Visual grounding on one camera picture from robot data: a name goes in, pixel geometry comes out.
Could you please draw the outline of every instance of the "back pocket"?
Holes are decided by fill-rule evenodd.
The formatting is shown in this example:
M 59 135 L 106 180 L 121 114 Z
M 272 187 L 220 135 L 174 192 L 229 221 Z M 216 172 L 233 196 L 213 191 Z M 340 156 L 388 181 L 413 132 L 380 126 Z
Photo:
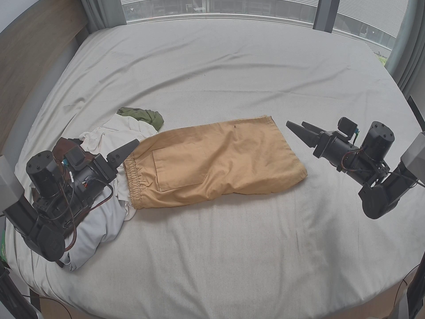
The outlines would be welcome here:
M 195 143 L 152 151 L 159 191 L 202 183 L 208 167 L 204 149 Z

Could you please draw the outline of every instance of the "khaki pants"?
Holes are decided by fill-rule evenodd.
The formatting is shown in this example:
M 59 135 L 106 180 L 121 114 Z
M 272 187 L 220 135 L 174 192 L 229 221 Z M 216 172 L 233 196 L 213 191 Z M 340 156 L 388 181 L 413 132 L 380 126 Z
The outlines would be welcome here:
M 141 141 L 124 168 L 136 209 L 277 193 L 307 176 L 266 116 L 161 132 Z

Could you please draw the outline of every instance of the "headboard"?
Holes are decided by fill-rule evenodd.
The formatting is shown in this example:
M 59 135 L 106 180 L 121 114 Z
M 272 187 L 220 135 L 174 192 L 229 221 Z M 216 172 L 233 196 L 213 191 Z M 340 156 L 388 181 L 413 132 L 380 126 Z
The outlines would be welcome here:
M 81 0 L 39 0 L 0 33 L 0 150 L 29 93 L 86 24 Z

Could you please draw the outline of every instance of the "white bed sheet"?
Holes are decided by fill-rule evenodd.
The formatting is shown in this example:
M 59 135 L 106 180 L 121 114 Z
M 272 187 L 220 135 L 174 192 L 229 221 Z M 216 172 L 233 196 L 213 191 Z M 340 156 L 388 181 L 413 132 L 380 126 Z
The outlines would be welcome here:
M 272 195 L 230 194 L 142 209 L 75 272 L 31 252 L 7 227 L 8 262 L 38 293 L 104 318 L 320 318 L 388 288 L 425 249 L 425 193 L 368 219 L 360 185 L 286 127 L 379 120 L 396 167 L 420 131 L 379 60 L 349 38 L 272 23 L 186 20 L 90 35 L 50 93 L 16 174 L 57 139 L 102 125 L 120 106 L 158 110 L 162 130 L 271 115 L 309 176 Z

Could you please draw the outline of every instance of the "mattress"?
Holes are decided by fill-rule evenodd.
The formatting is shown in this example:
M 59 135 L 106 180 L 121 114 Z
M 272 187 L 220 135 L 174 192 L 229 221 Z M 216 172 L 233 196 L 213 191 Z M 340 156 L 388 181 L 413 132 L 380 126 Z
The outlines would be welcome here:
M 389 126 L 393 169 L 420 132 L 406 100 L 363 42 L 245 20 L 118 26 L 90 35 L 40 110 L 16 175 L 60 136 L 75 138 L 121 106 L 158 110 L 162 131 L 273 117 L 308 177 L 271 195 L 229 194 L 141 209 L 119 236 L 69 272 L 31 252 L 11 225 L 10 266 L 39 294 L 103 318 L 320 318 L 365 302 L 419 263 L 425 190 L 367 218 L 360 185 L 338 173 L 287 120 L 334 130 L 340 117 Z

